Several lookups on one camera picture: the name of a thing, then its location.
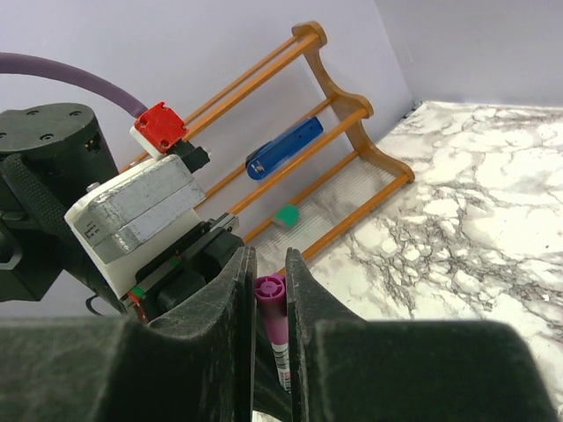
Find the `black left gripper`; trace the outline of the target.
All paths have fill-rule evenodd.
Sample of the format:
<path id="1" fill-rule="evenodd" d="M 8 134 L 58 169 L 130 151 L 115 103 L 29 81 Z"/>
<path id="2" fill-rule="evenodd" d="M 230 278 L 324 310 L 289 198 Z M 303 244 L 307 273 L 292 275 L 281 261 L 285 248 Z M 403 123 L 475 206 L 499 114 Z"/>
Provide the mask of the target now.
<path id="1" fill-rule="evenodd" d="M 121 298 L 125 312 L 148 323 L 210 283 L 244 245 L 234 233 L 238 217 L 225 213 L 197 223 L 135 274 Z"/>

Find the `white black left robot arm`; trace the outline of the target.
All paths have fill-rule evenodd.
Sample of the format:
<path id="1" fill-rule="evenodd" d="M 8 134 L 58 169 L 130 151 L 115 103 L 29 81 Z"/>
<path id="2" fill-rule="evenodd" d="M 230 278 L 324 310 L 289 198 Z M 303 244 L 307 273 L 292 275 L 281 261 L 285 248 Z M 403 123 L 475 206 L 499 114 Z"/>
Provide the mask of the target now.
<path id="1" fill-rule="evenodd" d="M 94 111 L 55 103 L 1 115 L 1 298 L 41 300 L 68 273 L 149 322 L 210 283 L 243 245 L 233 215 L 202 220 L 202 149 L 119 172 Z"/>

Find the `purple pen cap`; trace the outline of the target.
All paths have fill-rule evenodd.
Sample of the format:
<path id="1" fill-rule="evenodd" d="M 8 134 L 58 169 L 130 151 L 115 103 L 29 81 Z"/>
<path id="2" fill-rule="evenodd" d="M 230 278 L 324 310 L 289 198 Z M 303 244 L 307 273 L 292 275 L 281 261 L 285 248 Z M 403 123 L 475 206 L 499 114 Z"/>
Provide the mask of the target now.
<path id="1" fill-rule="evenodd" d="M 255 281 L 254 296 L 263 319 L 267 338 L 275 351 L 289 344 L 286 281 L 281 274 L 259 277 Z"/>

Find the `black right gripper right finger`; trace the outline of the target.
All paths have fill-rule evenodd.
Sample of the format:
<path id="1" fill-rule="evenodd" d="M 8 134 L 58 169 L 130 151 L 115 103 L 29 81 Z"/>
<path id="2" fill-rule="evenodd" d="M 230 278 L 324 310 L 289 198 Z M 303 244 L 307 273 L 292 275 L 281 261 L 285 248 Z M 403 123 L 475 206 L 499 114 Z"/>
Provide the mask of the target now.
<path id="1" fill-rule="evenodd" d="M 286 255 L 295 421 L 554 421 L 529 348 L 487 320 L 367 321 Z"/>

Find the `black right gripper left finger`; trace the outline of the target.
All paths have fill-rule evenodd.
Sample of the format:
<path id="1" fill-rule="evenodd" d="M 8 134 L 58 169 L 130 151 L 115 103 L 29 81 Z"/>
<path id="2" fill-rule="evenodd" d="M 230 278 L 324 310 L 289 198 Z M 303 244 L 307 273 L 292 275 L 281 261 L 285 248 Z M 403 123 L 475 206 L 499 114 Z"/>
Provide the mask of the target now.
<path id="1" fill-rule="evenodd" d="M 141 323 L 130 317 L 1 322 L 4 421 L 248 421 L 256 252 Z"/>

